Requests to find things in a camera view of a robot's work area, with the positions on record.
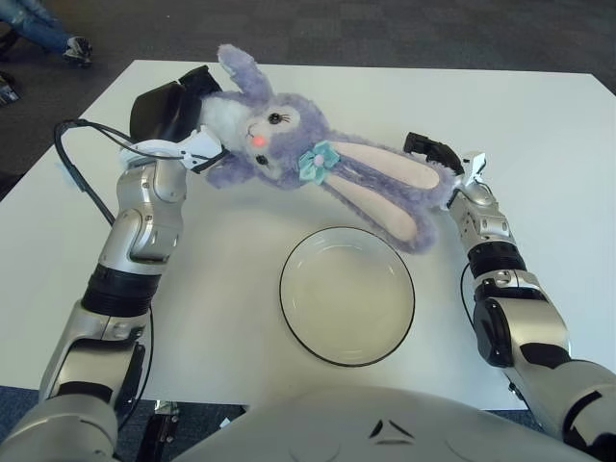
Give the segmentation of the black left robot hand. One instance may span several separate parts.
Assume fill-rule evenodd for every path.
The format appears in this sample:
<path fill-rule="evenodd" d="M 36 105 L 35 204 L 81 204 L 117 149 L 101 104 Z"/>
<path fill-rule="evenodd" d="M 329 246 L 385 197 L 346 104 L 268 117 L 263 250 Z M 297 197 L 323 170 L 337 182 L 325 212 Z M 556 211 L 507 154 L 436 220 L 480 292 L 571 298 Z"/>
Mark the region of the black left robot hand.
<path fill-rule="evenodd" d="M 203 99 L 220 91 L 206 65 L 136 98 L 130 115 L 133 148 L 142 156 L 177 160 L 195 173 L 227 154 L 221 141 L 200 123 Z"/>

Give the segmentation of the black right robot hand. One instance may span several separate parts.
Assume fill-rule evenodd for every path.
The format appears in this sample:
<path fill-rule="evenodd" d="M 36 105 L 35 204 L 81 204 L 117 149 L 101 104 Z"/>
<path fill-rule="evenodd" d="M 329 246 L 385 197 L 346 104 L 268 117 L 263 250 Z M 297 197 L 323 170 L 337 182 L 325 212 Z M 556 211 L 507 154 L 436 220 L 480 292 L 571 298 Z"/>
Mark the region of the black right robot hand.
<path fill-rule="evenodd" d="M 406 136 L 403 151 L 424 155 L 429 162 L 438 163 L 450 168 L 456 175 L 462 175 L 462 161 L 446 144 L 434 141 L 427 136 L 409 132 Z"/>

